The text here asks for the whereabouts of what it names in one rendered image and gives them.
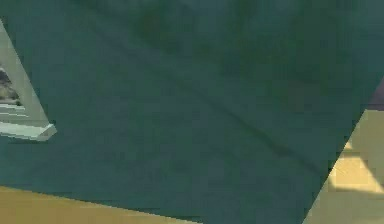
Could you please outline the white framed window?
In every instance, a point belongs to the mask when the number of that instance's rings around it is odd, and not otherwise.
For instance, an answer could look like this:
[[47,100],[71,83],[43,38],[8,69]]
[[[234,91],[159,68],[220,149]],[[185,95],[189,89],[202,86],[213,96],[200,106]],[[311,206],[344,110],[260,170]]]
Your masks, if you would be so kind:
[[47,141],[56,133],[0,20],[0,136]]

